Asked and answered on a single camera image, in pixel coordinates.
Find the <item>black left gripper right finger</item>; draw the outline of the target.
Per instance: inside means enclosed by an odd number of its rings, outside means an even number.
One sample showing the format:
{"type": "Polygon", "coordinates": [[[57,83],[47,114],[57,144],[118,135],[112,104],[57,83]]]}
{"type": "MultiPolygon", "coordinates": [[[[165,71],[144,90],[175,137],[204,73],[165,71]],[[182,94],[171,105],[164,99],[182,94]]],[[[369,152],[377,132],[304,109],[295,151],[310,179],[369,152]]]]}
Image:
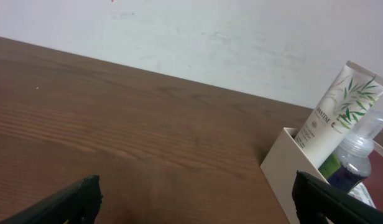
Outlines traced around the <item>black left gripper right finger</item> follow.
{"type": "Polygon", "coordinates": [[[307,172],[297,172],[292,199],[300,224],[383,224],[383,212],[324,183],[307,172]]]}

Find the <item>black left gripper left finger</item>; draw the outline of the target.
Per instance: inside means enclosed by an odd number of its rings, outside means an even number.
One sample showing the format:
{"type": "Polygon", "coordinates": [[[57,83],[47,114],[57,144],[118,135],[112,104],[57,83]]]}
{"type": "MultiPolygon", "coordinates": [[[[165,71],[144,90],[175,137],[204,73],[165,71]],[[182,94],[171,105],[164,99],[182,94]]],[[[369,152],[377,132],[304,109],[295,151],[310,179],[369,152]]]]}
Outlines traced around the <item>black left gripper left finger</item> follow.
{"type": "Polygon", "coordinates": [[[102,198],[99,176],[90,175],[1,221],[0,224],[93,224],[101,208],[102,198]]]}

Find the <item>green white soap bar box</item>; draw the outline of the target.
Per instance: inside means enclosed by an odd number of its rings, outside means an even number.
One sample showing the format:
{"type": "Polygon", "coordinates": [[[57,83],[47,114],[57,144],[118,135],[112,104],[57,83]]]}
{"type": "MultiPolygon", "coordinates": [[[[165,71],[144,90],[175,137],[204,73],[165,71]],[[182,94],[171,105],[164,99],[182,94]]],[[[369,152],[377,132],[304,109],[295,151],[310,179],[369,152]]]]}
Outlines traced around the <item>green white soap bar box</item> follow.
{"type": "Polygon", "coordinates": [[[351,189],[348,195],[354,197],[355,199],[365,203],[366,205],[372,208],[376,208],[366,186],[362,182],[358,183],[353,189],[351,189]]]}

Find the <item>clear purple soap pump bottle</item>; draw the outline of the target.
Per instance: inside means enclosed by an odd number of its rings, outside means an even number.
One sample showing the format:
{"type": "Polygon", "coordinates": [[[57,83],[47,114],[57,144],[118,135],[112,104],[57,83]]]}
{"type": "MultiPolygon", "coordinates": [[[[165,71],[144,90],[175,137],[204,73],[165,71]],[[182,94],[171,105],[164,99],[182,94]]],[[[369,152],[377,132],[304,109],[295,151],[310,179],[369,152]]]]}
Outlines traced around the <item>clear purple soap pump bottle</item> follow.
{"type": "Polygon", "coordinates": [[[383,129],[383,112],[370,110],[318,169],[326,181],[348,193],[371,174],[369,155],[383,129]]]}

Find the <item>white Pantene conditioner tube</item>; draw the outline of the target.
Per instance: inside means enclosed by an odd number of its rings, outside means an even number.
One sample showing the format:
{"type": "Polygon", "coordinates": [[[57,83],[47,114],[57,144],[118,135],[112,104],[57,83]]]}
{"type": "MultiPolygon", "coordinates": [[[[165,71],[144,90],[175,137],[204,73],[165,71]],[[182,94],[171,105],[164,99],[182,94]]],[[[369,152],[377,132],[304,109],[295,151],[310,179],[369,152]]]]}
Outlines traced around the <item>white Pantene conditioner tube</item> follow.
{"type": "Polygon", "coordinates": [[[294,140],[319,168],[383,95],[383,77],[348,61],[294,140]]]}

